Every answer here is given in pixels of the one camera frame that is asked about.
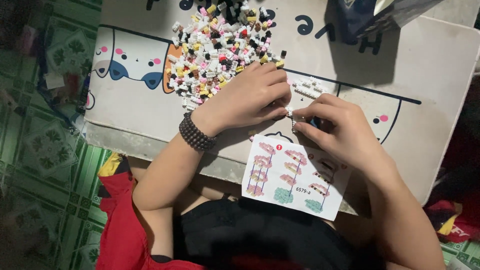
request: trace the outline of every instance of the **hand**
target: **hand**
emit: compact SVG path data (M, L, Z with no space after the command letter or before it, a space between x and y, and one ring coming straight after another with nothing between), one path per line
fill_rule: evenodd
M192 121L208 136L286 115L290 102L287 73L274 63L255 61L192 113Z
M331 121L332 132L326 133L308 123L296 123L294 128L340 161L369 175L383 164L394 165L358 105L330 94L322 94L310 106L294 110L293 115L317 116Z

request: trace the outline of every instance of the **person's left hand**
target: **person's left hand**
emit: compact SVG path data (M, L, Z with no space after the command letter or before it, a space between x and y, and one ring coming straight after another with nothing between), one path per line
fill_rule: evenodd
M286 115L291 99L287 73L274 63L255 61L192 113L192 121L207 136Z

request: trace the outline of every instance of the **paper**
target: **paper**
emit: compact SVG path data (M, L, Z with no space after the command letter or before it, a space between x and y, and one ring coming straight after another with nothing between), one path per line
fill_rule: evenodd
M242 196L333 221L351 171L326 152L255 135Z
M47 83L48 90L65 86L63 76L60 76L56 73L45 74L45 81Z

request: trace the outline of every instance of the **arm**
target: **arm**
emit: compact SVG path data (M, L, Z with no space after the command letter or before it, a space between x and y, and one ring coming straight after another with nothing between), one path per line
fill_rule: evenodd
M197 108L192 121L207 136L258 124L287 114L274 100L289 102L287 74L275 64L252 63L229 84ZM191 148L177 134L148 166L133 191L132 200L154 255L173 257L172 205L190 184L203 153Z
M307 123L297 123L295 128L367 177L375 236L384 258L391 262L387 268L445 269L435 230L401 179L395 162L376 139L361 108L322 94L309 107L293 113L331 121L334 128L330 133Z

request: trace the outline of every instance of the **person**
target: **person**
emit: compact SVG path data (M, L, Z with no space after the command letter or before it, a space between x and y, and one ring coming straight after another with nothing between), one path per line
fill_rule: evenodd
M193 111L191 120L216 136L286 115L290 99L286 72L255 61ZM294 128L366 178L375 245L365 249L364 260L312 215L247 198L209 200L205 189L203 196L189 197L204 153L178 133L146 170L130 164L131 170L100 177L106 194L100 207L108 221L96 269L445 269L432 225L361 108L322 94L293 114L330 121L329 133L308 123ZM181 216L174 214L178 203Z

